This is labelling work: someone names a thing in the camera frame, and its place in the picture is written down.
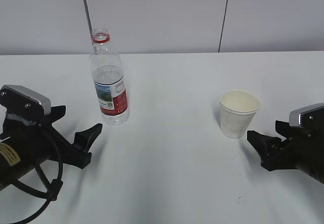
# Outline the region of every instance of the plastic water bottle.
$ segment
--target plastic water bottle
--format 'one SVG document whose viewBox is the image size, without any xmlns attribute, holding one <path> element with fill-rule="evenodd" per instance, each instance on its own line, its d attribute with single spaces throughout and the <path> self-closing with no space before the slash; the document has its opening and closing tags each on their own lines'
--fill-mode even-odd
<svg viewBox="0 0 324 224">
<path fill-rule="evenodd" d="M 107 29 L 93 29 L 92 42 L 91 73 L 103 120 L 110 125 L 122 124 L 130 115 L 122 61 L 119 54 L 108 46 L 110 36 Z"/>
</svg>

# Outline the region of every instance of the white wall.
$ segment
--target white wall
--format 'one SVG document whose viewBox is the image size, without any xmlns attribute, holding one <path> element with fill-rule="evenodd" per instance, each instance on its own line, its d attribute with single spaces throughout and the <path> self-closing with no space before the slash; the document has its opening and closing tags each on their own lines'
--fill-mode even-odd
<svg viewBox="0 0 324 224">
<path fill-rule="evenodd" d="M 87 0 L 121 53 L 216 52 L 226 0 Z M 221 52 L 324 50 L 324 0 L 229 0 Z M 0 0 L 0 55 L 88 54 L 83 0 Z"/>
<path fill-rule="evenodd" d="M 89 53 L 83 0 L 0 0 L 0 55 Z"/>
<path fill-rule="evenodd" d="M 324 49 L 324 0 L 229 0 L 221 52 Z"/>
<path fill-rule="evenodd" d="M 226 0 L 87 0 L 122 53 L 216 52 Z"/>
</svg>

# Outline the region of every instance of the bottle neck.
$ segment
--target bottle neck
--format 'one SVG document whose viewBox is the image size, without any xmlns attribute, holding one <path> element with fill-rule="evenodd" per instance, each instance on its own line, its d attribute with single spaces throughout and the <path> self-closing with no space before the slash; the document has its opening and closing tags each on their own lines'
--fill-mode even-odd
<svg viewBox="0 0 324 224">
<path fill-rule="evenodd" d="M 95 55 L 106 55 L 109 54 L 108 43 L 93 43 L 93 49 Z"/>
</svg>

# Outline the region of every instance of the yellow warning label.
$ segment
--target yellow warning label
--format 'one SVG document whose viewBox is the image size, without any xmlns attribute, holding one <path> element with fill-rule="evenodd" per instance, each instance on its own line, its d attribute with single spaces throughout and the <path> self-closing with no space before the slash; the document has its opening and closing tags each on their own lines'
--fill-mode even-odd
<svg viewBox="0 0 324 224">
<path fill-rule="evenodd" d="M 17 152 L 6 143 L 0 143 L 0 154 L 3 155 L 11 167 L 20 162 L 20 157 Z"/>
</svg>

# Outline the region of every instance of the white table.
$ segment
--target white table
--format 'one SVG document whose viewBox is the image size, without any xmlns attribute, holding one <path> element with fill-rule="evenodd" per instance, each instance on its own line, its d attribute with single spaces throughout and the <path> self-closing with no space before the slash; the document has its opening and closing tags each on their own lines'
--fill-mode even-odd
<svg viewBox="0 0 324 224">
<path fill-rule="evenodd" d="M 104 126 L 83 171 L 64 166 L 59 198 L 33 223 L 324 223 L 324 185 L 297 170 L 268 172 L 245 138 L 228 139 L 218 100 L 244 89 L 262 102 L 249 129 L 324 102 L 324 52 L 122 55 L 131 116 Z M 101 122 L 88 55 L 1 56 L 0 86 L 21 84 L 66 105 L 55 123 L 68 140 Z M 5 109 L 0 108 L 4 119 Z M 57 163 L 44 169 L 54 177 Z M 23 180 L 44 189 L 35 172 Z M 0 192 L 0 223 L 42 204 Z"/>
</svg>

